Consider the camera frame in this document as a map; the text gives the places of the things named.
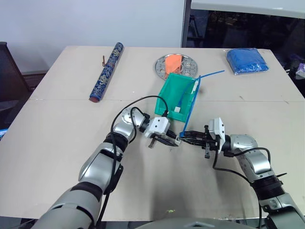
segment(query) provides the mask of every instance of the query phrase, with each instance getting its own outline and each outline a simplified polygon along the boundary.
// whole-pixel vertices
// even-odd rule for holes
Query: orange cloth
[[[177,70],[180,71],[182,56],[181,55],[170,55],[165,58],[165,72],[175,73]]]

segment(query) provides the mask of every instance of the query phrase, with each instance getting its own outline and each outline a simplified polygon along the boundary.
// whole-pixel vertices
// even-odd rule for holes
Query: blue cloth
[[[269,68],[255,48],[231,49],[227,53],[229,62],[235,75],[267,71]]]

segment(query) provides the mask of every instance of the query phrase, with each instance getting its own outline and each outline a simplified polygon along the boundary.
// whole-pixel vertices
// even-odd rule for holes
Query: black cable
[[[261,204],[258,202],[258,207],[259,207],[259,218],[258,218],[258,227],[259,229],[262,228],[262,206]]]
[[[234,156],[240,156],[240,155],[243,155],[243,154],[248,153],[248,152],[253,151],[253,150],[264,150],[264,151],[266,151],[267,154],[268,154],[268,161],[269,161],[269,163],[271,163],[270,151],[267,148],[264,148],[264,147],[254,147],[254,148],[251,148],[251,149],[247,149],[247,150],[245,150],[245,151],[243,151],[239,154],[234,154]]]
[[[134,119],[133,119],[133,110],[134,110],[134,109],[137,109],[142,115],[144,115],[144,113],[143,113],[138,107],[134,106],[133,108],[131,108],[131,110],[130,110],[130,118],[131,118],[131,120],[132,120],[134,135],[133,135],[132,140],[130,140],[129,144],[130,144],[131,142],[133,142],[134,139],[135,139],[135,137],[137,136],[137,127],[135,126]]]
[[[111,184],[111,182],[113,181],[113,177],[114,177],[114,174],[115,174],[115,165],[116,165],[116,161],[117,161],[116,143],[115,143],[114,131],[113,131],[114,123],[115,123],[116,119],[119,117],[119,115],[123,112],[124,109],[126,109],[127,107],[129,107],[129,106],[131,106],[131,105],[137,103],[138,101],[141,101],[141,100],[147,99],[147,98],[159,98],[159,99],[161,99],[161,100],[164,102],[165,107],[166,107],[166,110],[164,111],[164,113],[163,113],[162,116],[163,116],[163,117],[166,117],[166,116],[167,116],[167,113],[168,113],[168,105],[167,105],[166,101],[165,101],[162,97],[160,97],[160,96],[158,96],[158,95],[149,95],[149,96],[145,96],[145,97],[143,97],[143,98],[141,98],[141,99],[137,99],[137,100],[133,101],[132,103],[128,104],[127,106],[125,106],[125,107],[116,115],[116,117],[114,118],[114,120],[113,120],[113,122],[112,122],[112,124],[111,124],[111,127],[110,127],[110,136],[111,136],[112,145],[113,145],[113,164],[112,164],[112,171],[111,171],[111,177],[110,177],[110,182],[109,182],[109,184]],[[109,199],[109,195],[110,195],[110,193],[107,193],[107,194],[106,194],[106,197],[105,197],[105,201],[104,201],[102,210],[101,210],[101,212],[100,212],[100,215],[99,215],[98,220],[97,220],[97,223],[96,223],[96,227],[97,227],[97,228],[99,228],[100,222],[101,222],[102,217],[103,217],[103,215],[104,215],[104,213],[105,213],[105,209],[106,209],[106,205],[107,205],[107,202],[108,202],[108,199]]]
[[[284,176],[284,175],[287,175],[287,173],[282,173],[282,174],[276,175],[276,177],[281,177],[281,176]]]
[[[234,173],[238,176],[240,176],[241,178],[243,178],[245,181],[247,181],[249,184],[250,184],[250,181],[242,174],[234,171],[234,170],[230,170],[230,169],[227,169],[227,168],[217,168],[216,167],[216,163],[217,163],[217,159],[218,159],[218,150],[216,150],[215,152],[215,159],[214,159],[214,163],[213,163],[213,169],[215,170],[219,170],[219,171],[225,171],[225,172],[229,172],[229,173]]]

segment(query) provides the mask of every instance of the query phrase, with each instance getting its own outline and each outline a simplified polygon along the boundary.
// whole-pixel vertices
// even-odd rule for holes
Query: blue patterned cylinder
[[[114,70],[115,64],[118,61],[123,48],[124,46],[121,43],[116,43],[98,81],[96,82],[96,85],[94,86],[94,89],[90,94],[90,101],[97,103],[102,99],[102,96],[105,93],[107,84]]]

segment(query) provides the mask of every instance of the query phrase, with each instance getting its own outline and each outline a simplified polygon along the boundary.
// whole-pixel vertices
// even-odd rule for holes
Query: wooden table
[[[77,183],[84,161],[110,130],[114,116],[140,97],[158,94],[164,81],[154,62],[169,53],[191,56],[202,79],[188,129],[221,117],[226,134],[249,134],[272,154],[284,188],[305,212],[304,98],[270,50],[260,50],[270,70],[234,75],[224,49],[126,47],[106,94],[95,104],[89,94],[112,47],[67,47],[0,141],[0,215],[39,218]],[[155,100],[138,106],[153,115]],[[177,133],[184,123],[172,121]],[[122,160],[124,172],[111,194],[103,220],[153,220],[176,216],[258,217],[257,198],[239,177],[214,171],[196,146],[168,147],[141,136]],[[221,156],[218,166],[241,171],[236,159]]]

